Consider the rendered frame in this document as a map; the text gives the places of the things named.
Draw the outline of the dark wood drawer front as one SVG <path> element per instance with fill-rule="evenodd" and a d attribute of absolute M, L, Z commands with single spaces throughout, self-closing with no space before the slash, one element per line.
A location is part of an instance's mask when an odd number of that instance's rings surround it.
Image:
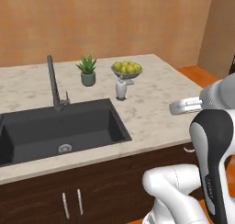
<path fill-rule="evenodd" d="M 198 165 L 196 153 L 187 153 L 184 151 L 184 147 L 187 149 L 193 149 L 193 144 L 188 142 L 173 147 L 151 151 L 148 159 L 149 167 L 145 168 L 145 170 L 181 163 Z"/>

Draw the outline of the dark grey tap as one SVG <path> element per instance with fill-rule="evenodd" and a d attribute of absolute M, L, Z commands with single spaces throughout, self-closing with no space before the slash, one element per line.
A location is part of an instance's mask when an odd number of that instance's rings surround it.
<path fill-rule="evenodd" d="M 53 105 L 57 110 L 62 110 L 62 108 L 65 105 L 70 104 L 68 92 L 65 92 L 65 95 L 66 95 L 65 99 L 60 99 L 59 90 L 58 90 L 58 86 L 56 82 L 56 76 L 55 76 L 54 67 L 53 67 L 53 60 L 52 60 L 51 55 L 47 56 L 47 63 L 48 63 L 48 69 L 49 69 L 50 88 L 52 91 Z"/>

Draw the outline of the black sink basin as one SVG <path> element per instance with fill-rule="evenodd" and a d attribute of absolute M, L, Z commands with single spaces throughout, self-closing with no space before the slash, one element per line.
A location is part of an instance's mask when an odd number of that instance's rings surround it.
<path fill-rule="evenodd" d="M 131 140 L 110 99 L 0 114 L 0 167 Z"/>

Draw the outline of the white soap dispenser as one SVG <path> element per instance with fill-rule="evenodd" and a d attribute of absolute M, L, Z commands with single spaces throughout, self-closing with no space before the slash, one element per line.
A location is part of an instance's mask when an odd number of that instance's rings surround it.
<path fill-rule="evenodd" d="M 116 94 L 118 99 L 124 99 L 126 97 L 127 84 L 122 77 L 119 77 L 116 83 Z"/>

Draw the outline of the dark wood cupboard door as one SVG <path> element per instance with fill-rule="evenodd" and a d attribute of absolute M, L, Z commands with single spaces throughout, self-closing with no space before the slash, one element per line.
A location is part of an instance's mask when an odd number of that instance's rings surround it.
<path fill-rule="evenodd" d="M 152 199 L 143 191 L 142 172 L 127 162 L 101 162 L 74 170 L 77 224 L 127 224 L 143 218 Z M 80 214 L 77 189 L 81 189 L 84 214 Z"/>
<path fill-rule="evenodd" d="M 0 224 L 71 224 L 62 203 L 68 179 L 49 174 L 0 185 Z"/>

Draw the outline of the green plant in grey pot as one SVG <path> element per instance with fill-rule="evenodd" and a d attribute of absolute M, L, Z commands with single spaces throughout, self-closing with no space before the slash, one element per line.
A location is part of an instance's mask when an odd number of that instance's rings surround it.
<path fill-rule="evenodd" d="M 81 81 L 84 86 L 90 87 L 95 84 L 95 66 L 96 60 L 89 55 L 85 58 L 81 56 L 81 62 L 77 64 L 77 68 L 81 71 Z"/>

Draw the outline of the grey fruit bowl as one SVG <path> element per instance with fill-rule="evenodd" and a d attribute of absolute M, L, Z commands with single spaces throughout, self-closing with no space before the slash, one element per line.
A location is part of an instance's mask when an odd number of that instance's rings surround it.
<path fill-rule="evenodd" d="M 116 71 L 113 66 L 111 66 L 111 70 L 117 77 L 122 77 L 122 79 L 126 82 L 127 85 L 134 84 L 133 80 L 142 73 L 142 71 L 136 73 L 120 73 Z"/>

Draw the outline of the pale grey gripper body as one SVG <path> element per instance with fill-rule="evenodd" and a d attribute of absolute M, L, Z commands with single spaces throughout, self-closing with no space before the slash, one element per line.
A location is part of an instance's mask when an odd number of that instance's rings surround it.
<path fill-rule="evenodd" d="M 182 115 L 186 113 L 194 113 L 200 111 L 202 109 L 201 105 L 202 101 L 197 96 L 172 102 L 169 105 L 169 109 L 172 115 Z"/>

